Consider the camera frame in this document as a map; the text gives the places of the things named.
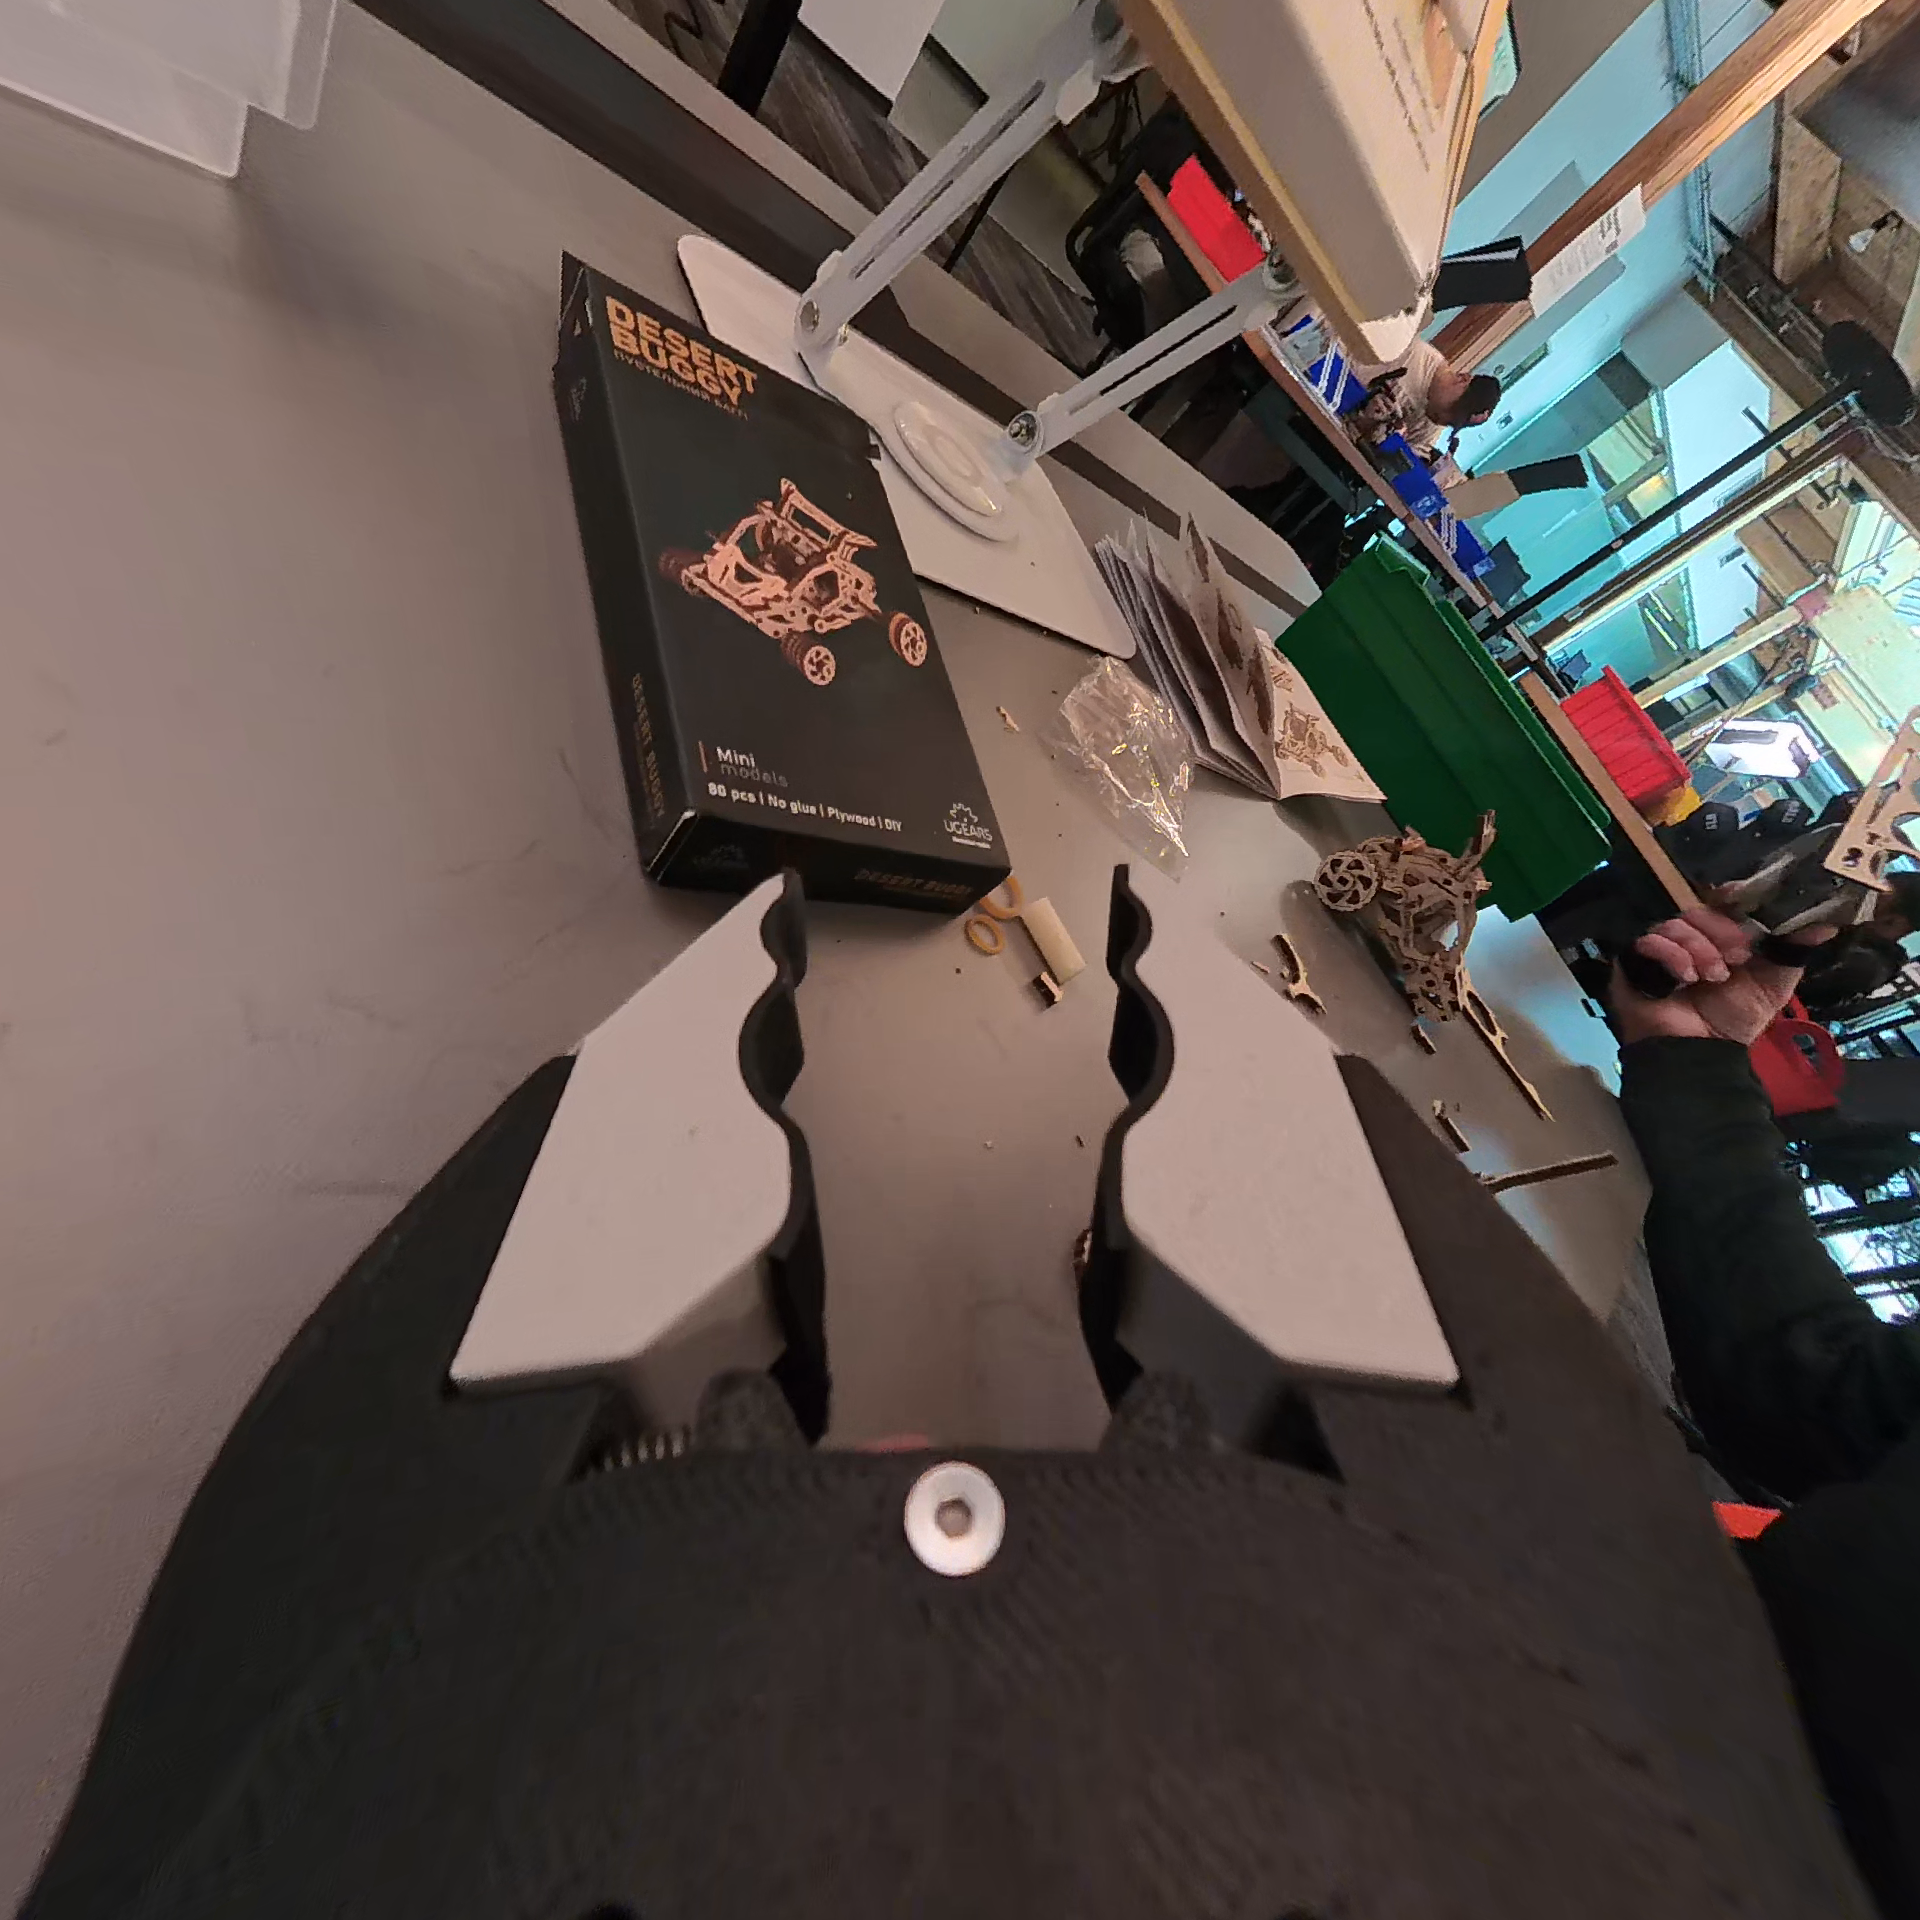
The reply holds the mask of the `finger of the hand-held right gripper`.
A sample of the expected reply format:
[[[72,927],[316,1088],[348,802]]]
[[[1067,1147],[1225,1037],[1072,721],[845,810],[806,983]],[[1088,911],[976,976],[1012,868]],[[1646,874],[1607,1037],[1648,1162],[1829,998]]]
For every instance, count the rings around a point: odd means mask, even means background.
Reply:
[[[1836,874],[1757,874],[1747,879],[1747,916],[1766,934],[1849,930],[1880,911],[1885,887]]]

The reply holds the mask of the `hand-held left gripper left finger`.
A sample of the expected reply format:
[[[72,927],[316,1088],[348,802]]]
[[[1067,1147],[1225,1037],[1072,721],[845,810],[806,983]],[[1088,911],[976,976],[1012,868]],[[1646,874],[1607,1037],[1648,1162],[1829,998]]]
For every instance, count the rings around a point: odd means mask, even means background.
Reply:
[[[612,1386],[642,1427],[766,1374],[828,1427],[826,1259],[789,1097],[804,1067],[804,885],[762,879],[595,1026],[453,1354],[451,1386]]]

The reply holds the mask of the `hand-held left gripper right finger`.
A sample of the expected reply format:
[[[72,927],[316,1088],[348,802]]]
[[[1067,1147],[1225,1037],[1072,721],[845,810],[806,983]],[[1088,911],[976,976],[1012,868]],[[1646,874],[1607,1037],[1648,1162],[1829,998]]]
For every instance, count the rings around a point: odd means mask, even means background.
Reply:
[[[1461,1388],[1348,1059],[1155,869],[1114,869],[1107,969],[1121,1107],[1082,1338],[1108,1408],[1146,1375],[1208,1414],[1277,1414],[1309,1383]]]

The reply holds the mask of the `black model kit box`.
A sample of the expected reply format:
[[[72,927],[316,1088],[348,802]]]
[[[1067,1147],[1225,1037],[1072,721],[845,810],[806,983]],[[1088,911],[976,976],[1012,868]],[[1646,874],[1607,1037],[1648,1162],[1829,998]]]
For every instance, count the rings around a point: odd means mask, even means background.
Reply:
[[[1012,874],[839,402],[561,258],[551,389],[642,876],[967,914]]]

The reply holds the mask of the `person's right forearm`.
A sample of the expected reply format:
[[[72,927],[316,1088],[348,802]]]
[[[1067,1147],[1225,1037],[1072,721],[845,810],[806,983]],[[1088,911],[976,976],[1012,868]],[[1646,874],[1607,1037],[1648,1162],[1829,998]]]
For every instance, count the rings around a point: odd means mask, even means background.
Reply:
[[[1699,1429],[1792,1503],[1885,1471],[1916,1445],[1916,1324],[1879,1318],[1829,1254],[1748,1052],[1652,1036],[1618,1065],[1652,1290]]]

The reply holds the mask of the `wooden model buggy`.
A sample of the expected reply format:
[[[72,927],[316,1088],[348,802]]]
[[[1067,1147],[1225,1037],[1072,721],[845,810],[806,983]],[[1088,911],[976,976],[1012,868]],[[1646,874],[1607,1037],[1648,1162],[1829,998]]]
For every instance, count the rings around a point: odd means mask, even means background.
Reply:
[[[1327,854],[1311,889],[1324,910],[1356,917],[1385,949],[1414,1014],[1453,1022],[1466,1011],[1468,949],[1493,889],[1485,864],[1497,841],[1495,810],[1456,854],[1402,828]]]

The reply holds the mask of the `person's right hand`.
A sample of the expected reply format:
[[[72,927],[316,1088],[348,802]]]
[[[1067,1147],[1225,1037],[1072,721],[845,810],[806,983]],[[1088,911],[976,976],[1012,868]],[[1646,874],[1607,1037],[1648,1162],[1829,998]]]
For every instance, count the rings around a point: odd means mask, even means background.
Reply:
[[[1813,949],[1787,940],[1788,958],[1781,960],[1751,923],[1717,906],[1692,906],[1612,960],[1612,1032],[1620,1045],[1702,1039],[1748,1048],[1798,991]]]

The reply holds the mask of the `row of black dumbbells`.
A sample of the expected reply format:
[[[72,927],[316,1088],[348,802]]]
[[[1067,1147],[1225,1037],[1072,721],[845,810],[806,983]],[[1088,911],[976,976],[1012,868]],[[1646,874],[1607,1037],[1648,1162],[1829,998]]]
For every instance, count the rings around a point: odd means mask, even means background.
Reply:
[[[1743,881],[1782,847],[1820,826],[1800,797],[1781,797],[1753,814],[1733,802],[1702,802],[1684,817],[1652,830],[1676,869],[1699,894]]]

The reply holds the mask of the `red bag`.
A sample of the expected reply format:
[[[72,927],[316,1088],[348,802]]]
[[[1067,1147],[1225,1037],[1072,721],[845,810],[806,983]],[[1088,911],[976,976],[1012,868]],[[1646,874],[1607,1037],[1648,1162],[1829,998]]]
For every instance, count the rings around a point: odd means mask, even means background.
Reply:
[[[1842,1104],[1846,1062],[1832,1030],[1798,995],[1747,1048],[1776,1121],[1832,1113]]]

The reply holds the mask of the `wooden peg part dark tip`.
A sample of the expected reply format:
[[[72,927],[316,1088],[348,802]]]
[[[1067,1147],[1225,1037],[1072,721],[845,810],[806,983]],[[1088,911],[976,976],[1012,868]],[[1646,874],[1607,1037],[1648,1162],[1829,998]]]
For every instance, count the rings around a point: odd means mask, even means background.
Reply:
[[[1519,1095],[1520,1095],[1523,1101],[1528,1106],[1528,1110],[1530,1110],[1541,1121],[1555,1123],[1555,1121],[1557,1121],[1557,1113],[1555,1113],[1553,1106],[1548,1106],[1548,1101],[1546,1101],[1544,1095],[1541,1093],[1538,1085],[1536,1085],[1536,1083],[1533,1081],[1533,1077],[1525,1072],[1523,1063],[1519,1062],[1519,1057],[1517,1057],[1517,1054],[1515,1054],[1515,1045],[1512,1045],[1511,1033],[1507,1032],[1505,1024],[1500,1022],[1500,1018],[1499,1018],[1499,1015],[1495,1014],[1495,1010],[1485,1001],[1485,998],[1478,994],[1478,990],[1477,990],[1474,986],[1468,983],[1468,986],[1462,987],[1462,991],[1461,991],[1461,1008],[1462,1008],[1464,1020],[1468,1022],[1468,1026],[1472,1028],[1472,1032],[1477,1033],[1478,1042],[1485,1044],[1485,1045],[1491,1050],[1491,1054],[1495,1055],[1495,1062],[1499,1063],[1500,1072],[1502,1072],[1505,1077],[1511,1081],[1511,1085],[1519,1091]]]

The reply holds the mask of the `clear plastic bag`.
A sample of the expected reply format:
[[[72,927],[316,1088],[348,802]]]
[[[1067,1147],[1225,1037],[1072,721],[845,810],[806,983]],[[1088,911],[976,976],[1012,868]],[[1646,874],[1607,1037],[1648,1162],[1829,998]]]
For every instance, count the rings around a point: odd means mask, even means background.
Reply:
[[[1190,737],[1153,685],[1101,656],[1062,694],[1040,739],[1132,854],[1175,881],[1187,876]]]

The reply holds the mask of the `row of blue striped bins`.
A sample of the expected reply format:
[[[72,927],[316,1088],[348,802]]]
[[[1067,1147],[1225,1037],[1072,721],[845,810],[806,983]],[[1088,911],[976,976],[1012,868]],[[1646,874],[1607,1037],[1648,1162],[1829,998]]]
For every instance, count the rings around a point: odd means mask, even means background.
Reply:
[[[1309,348],[1307,377],[1319,400],[1340,420],[1352,442],[1397,492],[1402,508],[1437,529],[1453,561],[1472,579],[1495,559],[1477,533],[1461,523],[1450,490],[1466,477],[1454,460],[1461,434],[1445,436],[1435,456],[1423,456],[1402,434],[1398,386],[1412,345],[1393,362],[1360,362],[1322,330]]]

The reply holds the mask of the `assembly instruction booklet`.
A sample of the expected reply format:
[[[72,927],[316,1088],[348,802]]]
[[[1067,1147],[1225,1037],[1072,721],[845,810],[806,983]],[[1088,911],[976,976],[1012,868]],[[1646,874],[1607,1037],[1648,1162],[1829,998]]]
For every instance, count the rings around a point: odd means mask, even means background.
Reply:
[[[1197,760],[1269,802],[1385,804],[1385,792],[1270,632],[1221,547],[1184,518],[1092,543],[1135,660],[1189,731]]]

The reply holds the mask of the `printed instruction sheet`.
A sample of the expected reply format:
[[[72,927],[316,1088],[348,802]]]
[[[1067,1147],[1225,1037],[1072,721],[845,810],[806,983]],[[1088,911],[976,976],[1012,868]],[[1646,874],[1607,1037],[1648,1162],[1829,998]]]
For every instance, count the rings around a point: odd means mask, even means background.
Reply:
[[[1385,1],[1387,58],[1423,166],[1461,190],[1508,38],[1508,1]]]

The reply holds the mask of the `clear plastic bin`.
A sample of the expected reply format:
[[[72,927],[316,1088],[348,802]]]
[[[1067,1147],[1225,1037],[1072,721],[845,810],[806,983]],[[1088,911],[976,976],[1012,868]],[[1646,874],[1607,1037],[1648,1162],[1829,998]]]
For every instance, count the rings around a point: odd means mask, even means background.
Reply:
[[[6,1],[6,92],[235,180],[255,117],[310,129],[335,1]]]

